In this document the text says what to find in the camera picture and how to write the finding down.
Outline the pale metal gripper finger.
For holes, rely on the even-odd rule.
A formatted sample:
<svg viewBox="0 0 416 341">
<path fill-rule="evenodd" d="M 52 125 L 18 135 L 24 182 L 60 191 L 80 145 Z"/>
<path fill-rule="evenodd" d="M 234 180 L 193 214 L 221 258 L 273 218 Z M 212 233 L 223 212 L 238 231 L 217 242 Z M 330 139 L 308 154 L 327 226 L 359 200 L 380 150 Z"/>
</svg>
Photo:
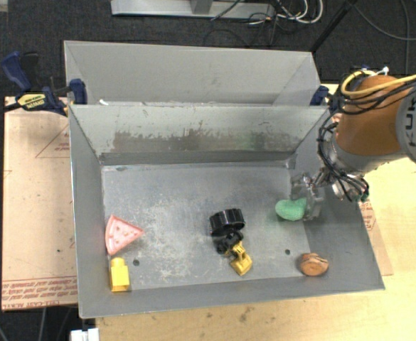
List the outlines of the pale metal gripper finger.
<svg viewBox="0 0 416 341">
<path fill-rule="evenodd" d="M 309 188 L 306 190 L 306 209 L 304 211 L 303 220 L 314 220 L 321 214 L 323 195 L 317 188 Z"/>
<path fill-rule="evenodd" d="M 305 197 L 305 181 L 304 175 L 298 174 L 294 175 L 290 178 L 291 184 L 291 191 L 290 191 L 290 199 L 291 200 L 298 200 L 299 198 Z"/>
</svg>

